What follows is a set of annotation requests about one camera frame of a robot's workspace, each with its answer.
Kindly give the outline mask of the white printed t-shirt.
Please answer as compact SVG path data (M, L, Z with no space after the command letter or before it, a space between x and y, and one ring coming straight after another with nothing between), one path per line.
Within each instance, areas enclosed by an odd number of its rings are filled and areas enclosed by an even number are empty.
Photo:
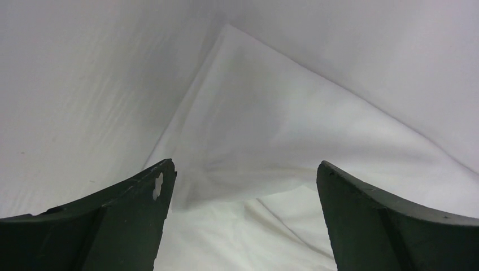
M326 160L424 206L478 216L478 176L404 124L227 26L151 160L177 178L155 270L336 270Z

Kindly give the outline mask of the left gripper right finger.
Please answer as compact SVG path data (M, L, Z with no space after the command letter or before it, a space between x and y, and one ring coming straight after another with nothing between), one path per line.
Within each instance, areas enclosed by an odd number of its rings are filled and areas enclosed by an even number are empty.
M316 183L338 270L478 269L478 219L403 199L327 161Z

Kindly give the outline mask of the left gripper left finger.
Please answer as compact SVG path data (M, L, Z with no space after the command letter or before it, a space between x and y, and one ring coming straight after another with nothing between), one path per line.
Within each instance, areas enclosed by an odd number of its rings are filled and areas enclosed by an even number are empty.
M39 215L1 219L1 269L153 270L176 176L165 159Z

